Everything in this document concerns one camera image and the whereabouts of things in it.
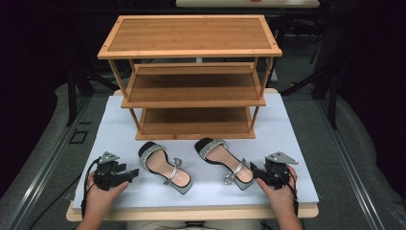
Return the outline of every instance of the shoe rack shelf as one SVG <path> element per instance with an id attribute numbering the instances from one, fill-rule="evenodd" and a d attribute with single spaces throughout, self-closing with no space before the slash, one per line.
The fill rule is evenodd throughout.
<path id="1" fill-rule="evenodd" d="M 137 140 L 255 138 L 268 78 L 258 58 L 282 55 L 262 15 L 119 16 L 98 54 L 107 59 Z M 148 63 L 140 58 L 252 58 L 251 62 Z M 132 69 L 125 85 L 115 60 Z M 134 108 L 142 108 L 138 118 Z"/>

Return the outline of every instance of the shoe rack leg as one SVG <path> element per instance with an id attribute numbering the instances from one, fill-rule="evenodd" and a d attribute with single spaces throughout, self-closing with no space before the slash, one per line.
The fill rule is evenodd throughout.
<path id="1" fill-rule="evenodd" d="M 137 115 L 135 115 L 134 109 L 133 109 L 133 108 L 129 108 L 128 110 L 129 110 L 129 112 L 131 113 L 131 117 L 132 117 L 132 119 L 134 120 L 134 123 L 135 123 L 135 126 L 137 127 L 137 130 L 140 131 L 140 130 L 141 130 L 141 126 L 140 126 L 140 123 L 138 122 Z"/>
<path id="2" fill-rule="evenodd" d="M 253 121 L 251 122 L 250 130 L 254 129 L 254 124 L 255 124 L 255 121 L 256 121 L 257 116 L 258 116 L 258 111 L 259 111 L 259 106 L 255 107 Z"/>
<path id="3" fill-rule="evenodd" d="M 128 100 L 128 94 L 126 93 L 126 89 L 123 84 L 122 76 L 120 75 L 119 69 L 117 69 L 116 62 L 114 62 L 113 59 L 110 59 L 108 61 L 108 63 L 110 64 L 110 68 L 113 71 L 114 77 L 116 77 L 117 83 L 119 84 L 120 89 L 122 90 L 123 97 Z"/>
<path id="4" fill-rule="evenodd" d="M 254 59 L 254 67 L 253 67 L 252 71 L 257 71 L 257 64 L 258 64 L 258 57 L 255 57 L 255 59 Z"/>
<path id="5" fill-rule="evenodd" d="M 262 88 L 260 90 L 260 95 L 263 96 L 263 91 L 265 90 L 266 83 L 268 83 L 269 78 L 269 70 L 272 68 L 272 64 L 274 63 L 274 57 L 269 57 L 268 62 L 266 63 L 265 73 L 262 80 Z"/>

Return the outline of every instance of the finger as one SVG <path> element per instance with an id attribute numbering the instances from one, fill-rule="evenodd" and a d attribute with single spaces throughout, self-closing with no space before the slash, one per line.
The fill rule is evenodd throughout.
<path id="1" fill-rule="evenodd" d="M 272 193 L 272 189 L 269 188 L 269 186 L 262 179 L 257 178 L 257 183 L 264 193 L 266 194 Z"/>
<path id="2" fill-rule="evenodd" d="M 128 181 L 125 181 L 116 188 L 110 190 L 110 193 L 114 194 L 114 196 L 118 196 L 128 187 L 128 185 L 129 185 Z"/>

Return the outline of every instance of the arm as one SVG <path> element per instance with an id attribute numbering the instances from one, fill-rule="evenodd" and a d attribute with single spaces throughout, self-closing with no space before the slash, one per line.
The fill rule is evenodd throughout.
<path id="1" fill-rule="evenodd" d="M 83 220 L 77 227 L 77 230 L 93 230 L 99 229 L 104 216 L 108 213 L 113 205 L 114 199 L 128 187 L 128 182 L 124 182 L 118 187 L 105 191 L 99 189 L 94 181 L 95 172 L 89 174 L 87 179 L 87 188 L 89 188 L 86 202 L 86 214 Z"/>
<path id="2" fill-rule="evenodd" d="M 295 177 L 297 179 L 298 176 L 296 175 L 296 172 L 295 170 L 293 170 L 293 168 L 291 168 L 290 166 L 288 166 L 288 168 L 292 175 L 289 178 L 289 184 L 290 186 L 292 186 L 292 188 L 294 188 L 295 180 L 292 177 Z M 295 215 L 295 209 L 293 207 L 294 196 L 292 191 L 290 191 L 287 186 L 283 186 L 281 189 L 278 190 L 273 190 L 259 178 L 257 179 L 257 183 L 268 197 L 271 208 L 277 216 L 281 230 L 302 229 L 302 226 L 299 223 L 299 219 Z"/>

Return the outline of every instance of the sandal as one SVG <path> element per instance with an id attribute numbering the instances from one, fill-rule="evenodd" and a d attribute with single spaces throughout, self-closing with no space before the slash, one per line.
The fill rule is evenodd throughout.
<path id="1" fill-rule="evenodd" d="M 138 151 L 141 165 L 149 172 L 162 175 L 165 185 L 172 187 L 182 195 L 192 186 L 191 176 L 180 169 L 182 160 L 174 158 L 175 165 L 168 162 L 164 147 L 154 142 L 145 143 Z"/>
<path id="2" fill-rule="evenodd" d="M 203 138 L 194 145 L 194 148 L 207 163 L 227 167 L 231 173 L 224 178 L 224 184 L 229 185 L 234 181 L 241 190 L 245 190 L 253 183 L 254 176 L 245 166 L 245 158 L 242 161 L 236 159 L 227 150 L 224 140 Z"/>

